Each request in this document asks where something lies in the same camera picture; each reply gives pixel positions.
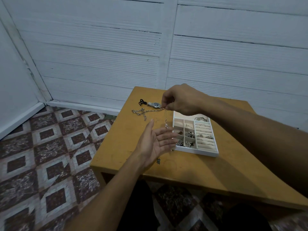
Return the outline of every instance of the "jewelry tray compartment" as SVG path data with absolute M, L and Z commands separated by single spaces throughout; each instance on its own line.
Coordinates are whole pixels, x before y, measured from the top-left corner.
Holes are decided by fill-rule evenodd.
M 207 116 L 197 114 L 184 116 L 173 112 L 174 132 L 177 132 L 178 144 L 176 151 L 185 151 L 194 154 L 218 156 L 218 149 L 211 125 Z

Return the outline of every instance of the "wooden table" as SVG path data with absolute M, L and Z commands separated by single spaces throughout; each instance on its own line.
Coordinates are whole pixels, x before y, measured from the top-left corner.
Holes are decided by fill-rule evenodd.
M 135 87 L 95 154 L 91 167 L 100 181 L 105 184 L 101 172 L 116 174 L 132 151 L 146 124 L 153 118 L 154 128 L 164 126 L 165 111 L 132 113 L 141 107 L 140 99 L 161 103 L 164 90 Z M 221 100 L 254 112 L 246 101 L 221 98 Z M 142 106 L 145 110 L 153 109 Z M 168 125 L 172 126 L 172 112 L 167 111 Z M 146 180 L 188 186 L 209 192 L 240 196 L 270 204 L 308 208 L 308 199 L 292 189 L 258 161 L 237 140 L 217 123 L 212 121 L 219 157 L 191 154 L 182 151 L 166 153 L 160 164 L 154 163 L 142 177 Z

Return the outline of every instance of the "forearm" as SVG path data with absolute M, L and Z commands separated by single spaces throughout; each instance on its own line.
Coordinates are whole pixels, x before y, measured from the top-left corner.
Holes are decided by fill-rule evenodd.
M 207 97 L 202 113 L 217 122 L 257 159 L 294 189 L 308 196 L 308 134 Z
M 67 224 L 65 231 L 116 230 L 141 171 L 140 160 L 132 154 L 96 198 Z

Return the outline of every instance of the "silver wristwatch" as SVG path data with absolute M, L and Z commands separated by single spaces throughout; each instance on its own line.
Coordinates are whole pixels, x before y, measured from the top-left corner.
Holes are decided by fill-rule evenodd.
M 161 108 L 160 103 L 156 103 L 156 102 L 155 103 L 148 102 L 148 106 L 153 107 L 155 109 Z

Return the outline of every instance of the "watch face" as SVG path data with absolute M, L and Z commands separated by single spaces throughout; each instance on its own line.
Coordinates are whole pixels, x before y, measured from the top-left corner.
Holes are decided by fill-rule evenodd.
M 160 104 L 159 103 L 153 103 L 154 108 L 159 108 Z

